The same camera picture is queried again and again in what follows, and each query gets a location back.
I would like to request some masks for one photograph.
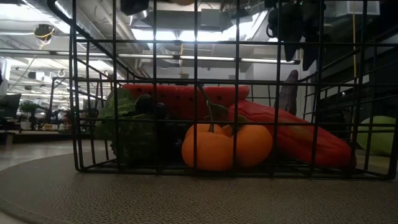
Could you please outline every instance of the computer monitor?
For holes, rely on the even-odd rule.
[[[21,94],[0,96],[0,118],[15,118]]]

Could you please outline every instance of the red toy pepper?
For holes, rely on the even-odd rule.
[[[275,108],[246,100],[238,103],[238,114],[250,121],[274,122]],[[234,118],[234,105],[229,107],[228,119]],[[279,110],[279,123],[308,123],[284,110]],[[273,135],[274,125],[266,125]],[[292,159],[311,163],[314,126],[278,126],[278,150]],[[318,128],[315,165],[320,167],[349,168],[351,148],[328,131]]]
[[[129,90],[135,99],[141,94],[152,95],[153,85],[123,85],[123,88]],[[193,86],[168,86],[157,85],[157,101],[163,102],[167,107],[169,115],[175,119],[193,120],[195,118],[194,92]],[[208,86],[205,87],[206,94],[211,102],[223,105],[226,108],[235,103],[235,87],[228,86]],[[239,99],[244,100],[249,94],[248,86],[239,86]],[[198,93],[198,119],[204,120],[209,115],[205,98]]]

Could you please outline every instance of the pumpkin stem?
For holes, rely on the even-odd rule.
[[[211,103],[208,95],[206,94],[203,86],[201,84],[198,84],[198,88],[199,88],[200,92],[203,94],[203,96],[205,97],[206,105],[207,105],[207,108],[209,109],[210,121],[214,121],[213,112],[211,109],[212,103]],[[209,132],[214,133],[214,124],[210,124]]]

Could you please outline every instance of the green ball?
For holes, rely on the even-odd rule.
[[[370,118],[362,121],[361,124],[369,124]],[[373,124],[395,124],[396,119],[387,116],[374,116]],[[394,127],[373,127],[372,130],[395,130]],[[360,126],[358,131],[369,131],[369,127]],[[381,156],[390,156],[394,133],[372,133],[371,152]],[[368,145],[368,133],[358,133],[358,144],[366,149]]]

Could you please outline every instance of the metal wire grid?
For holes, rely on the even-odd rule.
[[[387,125],[387,124],[373,124],[373,106],[374,102],[378,100],[383,100],[384,98],[373,98],[374,97],[374,89],[375,87],[398,87],[398,85],[393,85],[393,84],[375,84],[374,80],[371,80],[370,84],[363,84],[363,76],[373,73],[375,74],[378,70],[383,69],[385,67],[391,66],[397,62],[390,63],[388,65],[382,66],[377,68],[377,47],[396,47],[397,44],[380,44],[378,43],[379,39],[382,39],[385,35],[387,35],[387,32],[391,32],[391,30],[396,30],[397,27],[393,27],[391,30],[387,31],[386,33],[380,34],[377,36],[373,42],[371,43],[366,43],[364,40],[364,33],[366,31],[366,16],[367,16],[367,5],[368,1],[364,0],[363,1],[363,11],[362,11],[362,29],[361,29],[361,41],[360,43],[324,43],[323,42],[323,26],[320,26],[319,28],[319,41],[317,43],[302,43],[302,42],[281,42],[279,39],[278,42],[251,42],[251,41],[240,41],[239,40],[239,26],[236,28],[236,41],[221,41],[221,42],[200,42],[201,44],[234,44],[236,47],[236,56],[234,58],[235,62],[235,80],[218,80],[218,79],[211,79],[211,80],[206,80],[206,79],[201,79],[200,83],[201,84],[230,84],[235,86],[235,102],[238,101],[238,86],[239,85],[251,85],[252,86],[252,91],[251,91],[251,99],[252,101],[257,98],[253,95],[253,85],[267,85],[268,86],[268,91],[270,85],[275,86],[275,97],[271,97],[271,93],[269,91],[267,99],[269,100],[269,106],[271,106],[271,98],[275,99],[275,109],[276,109],[276,114],[275,114],[275,120],[273,123],[270,122],[238,122],[238,104],[235,104],[235,114],[234,114],[234,121],[225,121],[225,122],[219,122],[217,123],[224,123],[224,124],[233,124],[234,129],[233,133],[234,134],[234,147],[233,147],[233,159],[234,159],[234,169],[231,172],[226,172],[226,173],[211,173],[211,172],[199,172],[197,170],[197,124],[200,123],[215,123],[214,122],[209,122],[209,121],[199,121],[198,120],[198,115],[197,115],[197,86],[199,84],[198,81],[198,42],[193,41],[193,42],[182,42],[179,40],[172,40],[172,41],[161,41],[161,40],[118,40],[116,39],[116,1],[113,0],[113,38],[111,40],[95,40],[93,39],[88,33],[86,33],[84,30],[82,30],[80,27],[77,26],[76,24],[76,0],[73,0],[73,14],[72,18],[68,18],[66,15],[64,15],[62,12],[60,12],[56,7],[55,7],[55,1],[56,0],[48,0],[49,7],[51,10],[63,21],[65,21],[67,24],[70,25],[70,77],[69,77],[69,84],[70,84],[70,89],[72,90],[72,87],[74,86],[74,90],[70,91],[70,104],[71,104],[71,111],[79,111],[79,95],[86,95],[90,96],[89,98],[94,98],[96,100],[96,104],[98,100],[101,101],[101,105],[103,107],[104,105],[104,96],[103,96],[103,83],[110,83],[111,87],[112,86],[118,86],[121,85],[122,83],[151,83],[154,86],[154,94],[153,94],[153,103],[154,105],[157,103],[156,99],[156,92],[157,92],[157,85],[158,83],[164,83],[164,84],[192,84],[195,87],[194,91],[194,109],[195,109],[195,119],[193,121],[186,121],[186,120],[163,120],[163,119],[143,119],[143,120],[133,120],[133,119],[123,119],[119,120],[118,118],[118,93],[115,91],[114,92],[114,98],[115,98],[115,103],[114,103],[114,110],[115,110],[115,116],[114,119],[98,119],[98,118],[81,118],[80,113],[74,114],[72,116],[72,134],[73,134],[73,153],[75,157],[75,168],[78,171],[81,172],[104,172],[104,173],[133,173],[133,174],[162,174],[162,175],[227,175],[227,176],[236,176],[236,177],[289,177],[289,178],[321,178],[321,179],[384,179],[384,180],[389,180],[393,179],[396,176],[396,169],[397,169],[397,158],[398,158],[398,119],[395,124],[392,125]],[[320,24],[323,24],[323,10],[322,10],[322,5],[324,0],[319,0],[320,2]],[[156,36],[156,15],[157,15],[157,4],[156,0],[154,1],[154,26],[153,26],[153,36]],[[280,21],[281,19],[281,9],[282,9],[282,1],[279,1],[278,3],[278,8],[279,8],[279,13],[278,13],[278,20]],[[239,10],[239,0],[236,1],[236,9]],[[239,24],[239,17],[236,18],[236,23]],[[195,24],[194,24],[194,33],[195,37],[198,35],[198,1],[195,0]],[[76,38],[76,32],[79,32],[85,39],[77,39]],[[79,42],[84,42],[87,44],[93,44],[95,45],[98,49],[103,51],[106,56],[111,58],[113,60],[113,77],[109,77],[105,75],[104,73],[100,72],[99,70],[95,69],[91,65],[89,65],[89,59],[90,59],[90,48],[87,48],[86,51],[86,62],[82,61],[81,59],[78,58],[77,54],[77,49],[76,45]],[[100,43],[111,43],[113,45],[113,52],[108,52]],[[156,59],[158,58],[157,52],[154,50],[153,52],[153,78],[143,78],[143,77],[138,77],[135,75],[130,69],[128,69],[124,64],[122,64],[118,60],[118,51],[117,51],[117,46],[116,44],[118,43],[151,43],[154,45],[154,49],[156,47],[156,44],[169,44],[169,43],[174,43],[174,44],[194,44],[194,79],[187,79],[187,80],[176,80],[176,79],[170,79],[170,78],[158,78],[157,77],[157,70],[156,70]],[[276,45],[277,46],[277,80],[276,81],[266,81],[266,80],[240,80],[239,79],[239,63],[242,62],[241,58],[239,58],[239,45],[240,44],[251,44],[251,45]],[[299,80],[299,83],[284,83],[280,80],[280,67],[281,67],[281,50],[282,50],[282,45],[317,45],[318,46],[318,53],[319,57],[317,60],[317,71],[313,75],[308,76],[307,78]],[[352,52],[342,56],[341,58],[335,60],[334,62],[326,65],[323,67],[322,65],[322,58],[323,58],[323,47],[324,46],[329,46],[329,45],[339,45],[339,46],[358,46],[355,50]],[[368,73],[364,72],[364,51],[366,47],[374,47],[374,69]],[[353,80],[354,83],[346,83],[347,81],[344,81],[343,83],[322,83],[322,72],[332,66],[337,65],[344,59],[354,55],[354,54],[360,54],[360,63],[359,63],[359,76],[357,78],[352,78],[347,81]],[[83,65],[86,65],[86,78],[79,78],[77,76],[77,65],[79,63],[82,63]],[[125,69],[127,72],[127,80],[118,80],[117,79],[117,73],[116,73],[116,67],[119,65],[122,69]],[[90,78],[89,77],[89,69],[94,70],[98,72],[99,78]],[[52,88],[52,93],[54,89],[54,84],[55,80],[57,78],[53,79],[53,88]],[[83,93],[82,91],[79,91],[79,82],[85,82],[87,84],[87,93]],[[96,86],[96,95],[93,96],[90,93],[90,82],[95,82],[97,83]],[[315,99],[313,100],[313,105],[312,105],[312,111],[311,112],[306,112],[304,110],[303,112],[303,117],[305,117],[306,114],[310,114],[312,116],[312,119],[315,120],[315,122],[311,123],[278,123],[278,109],[279,109],[279,89],[280,86],[283,85],[294,85],[294,86],[305,86],[305,105],[307,105],[307,98],[314,96]],[[315,87],[315,92],[314,93],[308,93],[308,87],[309,86],[314,86]],[[328,109],[320,109],[320,97],[321,93],[325,92],[325,99],[327,98],[327,91],[332,88],[332,87],[337,87],[338,88],[338,94],[340,94],[341,87],[352,87],[353,88],[353,102],[350,105],[344,105],[344,106],[339,106],[339,102],[337,99],[336,106],[334,108],[328,108]],[[368,101],[361,101],[361,92],[364,88],[371,88],[371,94],[372,98],[371,100]],[[88,108],[90,110],[91,105],[90,105],[90,100],[88,100]],[[363,103],[371,103],[371,112],[370,112],[370,117],[371,117],[371,122],[369,124],[359,124],[359,106]],[[337,110],[342,107],[351,107],[351,117],[354,117],[354,123],[321,123],[319,121],[320,113],[325,112],[325,111],[330,111],[330,110]],[[90,124],[86,124],[83,126],[87,126],[90,128],[90,134],[91,134],[91,155],[92,155],[92,165],[85,166],[85,163],[83,162],[83,152],[82,152],[82,145],[81,145],[81,127],[82,125],[80,124],[80,121],[88,121]],[[186,166],[183,165],[172,165],[172,166],[160,166],[159,164],[159,146],[157,146],[157,153],[156,153],[156,166],[146,166],[146,167],[140,167],[139,169],[132,169],[132,168],[127,168],[124,167],[123,164],[121,164],[119,159],[109,159],[109,152],[108,152],[108,143],[105,141],[105,153],[106,153],[106,160],[103,162],[96,162],[95,159],[95,150],[94,150],[94,144],[93,144],[93,137],[92,137],[92,132],[94,125],[92,122],[94,121],[114,121],[115,123],[115,145],[118,146],[119,144],[119,132],[118,132],[118,125],[119,122],[151,122],[154,123],[155,125],[159,123],[188,123],[188,124],[193,124],[194,125],[194,168],[193,169],[188,169]],[[270,155],[270,160],[267,161],[266,163],[263,163],[258,170],[255,170],[253,172],[242,172],[241,170],[237,170],[236,168],[236,132],[237,132],[237,124],[267,124],[267,125],[274,125],[274,139],[273,139],[273,150]],[[318,127],[319,125],[343,125],[343,126],[349,126],[352,127],[353,130],[350,131],[350,133],[353,133],[353,143],[356,143],[357,140],[357,135],[358,133],[361,133],[361,131],[358,131],[359,126],[369,126],[369,131],[368,133],[368,146],[366,148],[366,159],[365,159],[365,165],[364,169],[355,169],[354,167],[354,156],[355,156],[355,144],[351,144],[351,166],[352,166],[352,172],[343,172],[342,170],[336,170],[336,169],[326,169],[322,167],[316,167],[315,164],[315,157],[317,154],[316,150],[316,145],[317,145],[317,132],[318,132]],[[289,161],[278,161],[276,159],[276,152],[277,152],[277,129],[279,126],[314,126],[314,135],[313,135],[313,146],[312,146],[312,162],[307,164],[305,162],[301,161],[296,161],[296,160],[289,160]],[[390,157],[390,164],[389,164],[389,170],[387,174],[380,174],[377,172],[372,172],[369,171],[369,152],[370,152],[370,140],[371,140],[371,135],[372,133],[377,133],[377,131],[372,130],[372,127],[376,126],[389,126],[389,127],[395,127],[394,132],[394,140],[393,140],[393,147],[392,147],[392,153]],[[117,155],[121,155],[121,148],[116,147],[117,149]]]

